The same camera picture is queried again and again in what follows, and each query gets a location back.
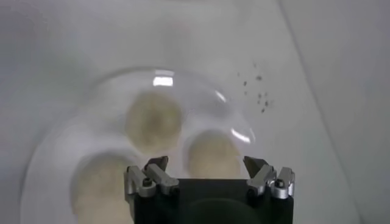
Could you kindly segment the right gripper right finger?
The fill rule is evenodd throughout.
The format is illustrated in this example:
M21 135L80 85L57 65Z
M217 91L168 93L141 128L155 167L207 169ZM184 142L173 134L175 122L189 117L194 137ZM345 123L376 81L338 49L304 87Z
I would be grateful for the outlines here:
M250 156L243 158L250 178L246 181L250 198L260 197L269 188L271 196L276 199L287 199L294 196L295 173L289 167L283 167L279 173L264 159Z

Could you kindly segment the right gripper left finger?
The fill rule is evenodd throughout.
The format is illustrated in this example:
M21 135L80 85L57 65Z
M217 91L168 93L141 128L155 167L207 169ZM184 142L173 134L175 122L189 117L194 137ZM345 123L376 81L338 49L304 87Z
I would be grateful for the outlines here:
M151 158L142 169L138 166L128 166L124 172L126 201L132 201L137 195L151 198L158 192L169 197L178 196L179 180L165 172L168 161L168 156L160 156Z

